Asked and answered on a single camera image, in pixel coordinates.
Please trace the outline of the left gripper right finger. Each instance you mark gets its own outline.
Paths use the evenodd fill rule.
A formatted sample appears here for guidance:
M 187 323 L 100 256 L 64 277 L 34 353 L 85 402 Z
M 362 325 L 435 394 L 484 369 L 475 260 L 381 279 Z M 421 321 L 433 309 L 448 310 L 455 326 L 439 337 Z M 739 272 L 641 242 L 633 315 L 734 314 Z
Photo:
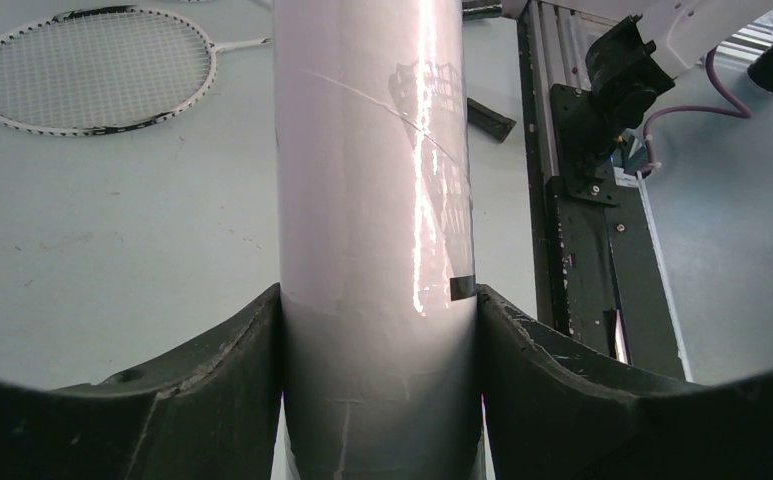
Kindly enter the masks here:
M 500 479 L 773 479 L 773 371 L 705 386 L 618 362 L 478 288 Z

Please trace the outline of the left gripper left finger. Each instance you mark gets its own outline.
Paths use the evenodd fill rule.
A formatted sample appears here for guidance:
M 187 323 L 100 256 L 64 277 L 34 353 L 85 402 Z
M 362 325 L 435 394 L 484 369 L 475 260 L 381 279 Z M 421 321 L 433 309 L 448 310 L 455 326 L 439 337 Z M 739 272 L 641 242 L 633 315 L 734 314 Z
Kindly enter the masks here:
M 282 391 L 280 289 L 98 384 L 0 380 L 0 479 L 267 479 Z

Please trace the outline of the white shuttlecock tube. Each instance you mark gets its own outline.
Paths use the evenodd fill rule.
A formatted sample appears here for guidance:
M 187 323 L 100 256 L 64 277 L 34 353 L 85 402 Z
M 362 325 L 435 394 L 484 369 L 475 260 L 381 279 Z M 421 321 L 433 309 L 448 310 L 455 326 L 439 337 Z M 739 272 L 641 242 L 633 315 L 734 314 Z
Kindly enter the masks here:
M 273 5 L 287 448 L 298 479 L 479 479 L 458 1 Z

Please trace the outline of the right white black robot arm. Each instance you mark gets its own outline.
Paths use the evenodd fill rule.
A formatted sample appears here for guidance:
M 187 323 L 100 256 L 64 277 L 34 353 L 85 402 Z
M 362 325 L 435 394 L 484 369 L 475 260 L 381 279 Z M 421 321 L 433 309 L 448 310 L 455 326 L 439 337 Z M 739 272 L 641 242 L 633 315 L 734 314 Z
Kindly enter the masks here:
M 715 55 L 723 41 L 771 10 L 773 1 L 658 1 L 622 19 L 587 51 L 591 88 L 560 124 L 561 170 L 588 177 L 610 159 L 619 136 L 635 127 L 642 129 L 645 168 L 659 167 L 651 129 L 655 120 L 672 111 L 648 110 L 698 61 L 704 62 L 711 85 L 732 106 L 699 110 L 750 118 L 750 109 L 716 76 Z

